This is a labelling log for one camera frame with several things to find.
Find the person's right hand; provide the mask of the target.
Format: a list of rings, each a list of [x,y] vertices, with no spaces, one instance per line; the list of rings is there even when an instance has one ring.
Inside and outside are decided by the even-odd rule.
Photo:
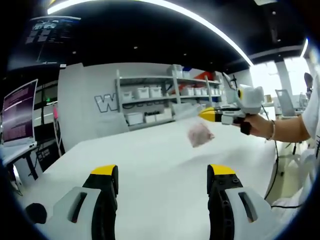
[[[244,119],[246,123],[251,125],[250,134],[256,137],[270,139],[274,133],[274,125],[271,120],[267,120],[262,116],[247,115]]]

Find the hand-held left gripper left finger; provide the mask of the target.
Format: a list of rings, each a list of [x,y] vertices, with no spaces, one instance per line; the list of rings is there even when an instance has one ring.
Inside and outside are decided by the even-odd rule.
[[[53,207],[52,240],[114,240],[119,171],[115,164],[91,171]]]

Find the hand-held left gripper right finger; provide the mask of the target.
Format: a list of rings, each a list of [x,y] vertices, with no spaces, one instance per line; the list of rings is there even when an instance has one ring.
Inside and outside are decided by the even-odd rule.
[[[207,166],[207,194],[211,240],[273,239],[271,206],[230,167]]]

